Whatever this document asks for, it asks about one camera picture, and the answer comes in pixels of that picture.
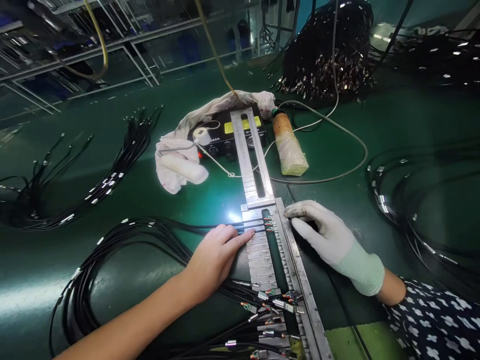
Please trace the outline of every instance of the black control box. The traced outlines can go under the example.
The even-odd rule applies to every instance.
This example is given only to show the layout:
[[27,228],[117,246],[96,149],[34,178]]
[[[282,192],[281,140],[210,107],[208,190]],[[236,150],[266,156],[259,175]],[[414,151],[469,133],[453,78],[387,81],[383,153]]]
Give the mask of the black control box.
[[[253,116],[255,118],[256,128],[258,130],[258,136],[260,137],[261,146],[264,147],[266,144],[267,131],[265,129],[264,121],[260,116],[259,108],[256,105],[251,106],[253,110]],[[225,156],[227,160],[231,163],[237,160],[237,149],[235,147],[235,136],[234,136],[234,127],[232,124],[232,119],[230,118],[230,112],[236,109],[229,109],[226,111],[218,112],[214,114],[211,118],[211,122],[201,122],[188,134],[188,140],[193,141],[193,132],[196,128],[205,127],[211,128],[208,130],[210,135],[211,142],[204,146],[204,149],[213,157],[222,157]],[[254,143],[252,135],[250,133],[250,124],[247,116],[242,116],[243,129],[245,132],[246,144],[249,150],[253,150]]]

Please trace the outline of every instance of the green workbench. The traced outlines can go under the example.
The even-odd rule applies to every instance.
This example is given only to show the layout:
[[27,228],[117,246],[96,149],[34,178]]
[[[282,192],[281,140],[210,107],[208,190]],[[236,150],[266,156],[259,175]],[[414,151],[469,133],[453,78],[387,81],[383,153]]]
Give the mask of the green workbench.
[[[226,71],[236,89],[248,92],[269,90],[272,84],[262,72],[261,59],[243,63]],[[399,146],[429,145],[471,136],[480,130],[476,119],[477,99],[450,89],[428,87],[391,71],[379,71],[378,84],[360,102],[341,104],[332,116],[368,146],[375,155]],[[52,308],[75,269],[88,256],[97,241],[125,218],[166,216],[190,224],[220,224],[241,219],[245,202],[240,179],[229,178],[208,159],[203,162],[208,179],[200,185],[188,184],[176,195],[162,189],[155,171],[155,143],[172,131],[181,118],[228,88],[214,66],[165,79],[153,88],[136,83],[63,103],[55,115],[24,116],[19,131],[0,134],[0,177],[30,176],[32,161],[65,133],[65,141],[55,151],[62,156],[70,142],[80,147],[90,134],[94,140],[88,150],[63,179],[50,189],[48,206],[61,209],[81,199],[103,179],[123,142],[126,123],[123,117],[138,107],[152,111],[165,108],[151,136],[149,148],[135,163],[113,194],[94,210],[60,229],[45,232],[20,232],[0,228],[0,358],[47,359],[48,322]],[[276,93],[277,97],[295,99]],[[308,113],[297,114],[299,125],[316,120]],[[273,137],[270,124],[267,124]],[[362,158],[355,140],[322,123],[316,131],[298,133],[310,168],[301,178],[315,180],[342,173]],[[237,163],[220,163],[229,171],[240,173]],[[273,154],[267,156],[270,175],[281,177]],[[402,246],[402,238],[388,225],[372,205],[368,195],[365,169],[336,181],[292,185],[297,200],[314,199],[339,215],[369,252],[375,252],[385,266],[406,277],[428,280],[416,261]],[[292,203],[286,185],[273,183],[277,197],[285,205]],[[192,249],[199,236],[179,233]],[[356,338],[325,271],[325,264],[307,246],[302,259],[323,325],[328,329],[336,359],[363,359]],[[235,276],[249,278],[245,251],[234,265]],[[129,246],[116,253],[97,276],[92,289],[92,306],[101,322],[125,311],[178,273],[180,266],[145,245]],[[386,330],[377,301],[358,294],[351,283],[335,276],[349,311],[374,359],[402,358],[395,339]],[[167,329],[153,345],[174,344],[204,339],[245,316],[245,310],[221,295],[214,295]],[[54,345],[65,348],[59,322],[55,322]],[[149,348],[159,351],[156,346]]]

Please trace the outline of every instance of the cable bundle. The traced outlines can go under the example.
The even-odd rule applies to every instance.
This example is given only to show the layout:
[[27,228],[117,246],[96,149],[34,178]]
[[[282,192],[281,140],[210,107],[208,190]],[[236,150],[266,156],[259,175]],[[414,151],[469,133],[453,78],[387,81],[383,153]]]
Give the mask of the cable bundle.
[[390,64],[400,70],[433,79],[440,85],[460,85],[480,89],[480,39],[457,37],[466,30],[443,34],[405,36],[389,53]]
[[[245,223],[258,222],[261,220],[263,219],[253,219],[232,223],[230,225],[233,225],[237,230],[242,232],[244,229],[259,226],[258,224],[244,225]],[[82,336],[86,336],[101,326],[92,311],[90,291],[99,269],[103,266],[109,256],[132,244],[147,244],[167,254],[178,264],[186,266],[190,261],[193,252],[175,236],[174,231],[182,230],[204,236],[210,229],[213,229],[216,226],[217,225],[189,225],[164,217],[137,217],[125,219],[119,225],[110,230],[107,235],[98,241],[92,253],[75,271],[71,280],[61,292],[61,295],[53,308],[48,332],[50,355],[55,357],[52,332],[55,315],[61,304],[63,304],[61,311],[61,326],[64,336],[70,345],[77,341],[74,336],[74,329]],[[211,349],[224,347],[225,342],[231,340],[232,336],[235,336],[234,339],[238,341],[236,345],[238,346],[238,349],[241,350],[245,350],[245,345],[246,347],[255,346],[256,349],[273,351],[279,354],[284,353],[281,349],[265,344],[258,344],[259,333],[256,330],[256,326],[259,326],[258,321],[259,319],[263,319],[264,315],[279,314],[279,311],[273,309],[274,299],[288,298],[289,303],[296,304],[298,296],[293,293],[286,294],[285,296],[282,294],[270,293],[269,296],[266,296],[266,299],[265,297],[262,299],[259,297],[259,292],[252,290],[252,287],[255,288],[255,284],[229,278],[219,289],[221,294],[232,299],[237,304],[242,305],[250,312],[250,315],[253,314],[249,319],[242,321],[241,325],[230,328],[205,343],[196,344],[195,346],[189,344],[188,346],[186,345],[171,349],[168,351],[170,354],[169,358],[187,359],[189,357],[186,355],[193,351],[195,351],[195,355],[208,353]],[[269,335],[274,337],[285,337],[285,335],[282,334]],[[233,348],[235,345],[231,343],[228,347]],[[214,354],[218,354],[219,359],[250,359],[252,350],[249,349],[248,351],[249,353],[248,355],[245,355],[246,357],[232,357],[232,354],[226,354],[226,357],[224,357],[223,354],[220,355],[217,352]],[[204,358],[215,359],[216,356],[207,354]]]
[[20,178],[25,184],[23,188],[0,186],[0,189],[17,193],[14,199],[11,199],[8,194],[4,195],[5,200],[0,203],[1,221],[5,225],[19,230],[44,231],[69,224],[86,214],[95,204],[113,192],[114,186],[145,151],[150,143],[150,134],[162,113],[162,109],[163,105],[160,109],[156,109],[151,117],[146,116],[145,109],[139,109],[138,118],[135,115],[127,118],[128,129],[123,139],[123,145],[104,180],[93,187],[75,205],[54,215],[49,215],[43,210],[46,189],[52,184],[53,180],[68,170],[88,148],[93,138],[93,136],[90,136],[75,155],[72,155],[72,145],[70,145],[66,154],[53,165],[51,157],[53,151],[64,139],[65,134],[62,134],[60,139],[46,153],[41,163],[34,161],[33,175],[30,180],[27,180],[24,176],[9,176],[0,180],[0,182],[3,182]]
[[[480,300],[480,272],[472,267],[480,259],[480,249],[460,250],[430,238],[418,229],[417,211],[432,191],[445,184],[480,175],[479,149],[480,138],[476,137],[451,142],[433,150],[426,147],[391,150],[375,156],[367,167],[375,204],[406,237],[415,257],[444,288],[474,302]],[[433,183],[424,184],[421,181],[429,170],[445,169],[460,163],[473,166],[469,166],[468,171],[457,172]],[[385,190],[386,182],[388,188],[393,189],[391,194]]]
[[363,0],[340,1],[334,37],[335,8],[332,0],[316,9],[295,39],[267,66],[271,67],[269,78],[282,66],[282,76],[273,85],[277,90],[330,104],[337,96],[334,78],[339,95],[346,99],[353,98],[362,85],[372,83],[368,57],[372,7]]

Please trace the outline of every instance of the patterned sleeve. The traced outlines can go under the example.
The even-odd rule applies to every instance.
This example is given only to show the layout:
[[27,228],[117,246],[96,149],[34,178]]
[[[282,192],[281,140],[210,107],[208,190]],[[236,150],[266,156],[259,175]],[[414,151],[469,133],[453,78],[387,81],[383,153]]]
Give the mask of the patterned sleeve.
[[406,285],[405,299],[395,306],[382,306],[408,359],[480,359],[480,306],[400,278]]

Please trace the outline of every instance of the white work glove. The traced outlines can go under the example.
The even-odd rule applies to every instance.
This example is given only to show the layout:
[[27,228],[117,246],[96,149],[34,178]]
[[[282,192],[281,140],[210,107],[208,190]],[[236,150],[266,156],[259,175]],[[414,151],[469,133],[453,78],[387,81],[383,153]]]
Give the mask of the white work glove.
[[[363,249],[341,218],[313,200],[296,202],[285,210],[295,230],[323,261],[349,278],[361,294],[379,293],[385,277],[382,261]],[[304,220],[315,221],[318,232]]]

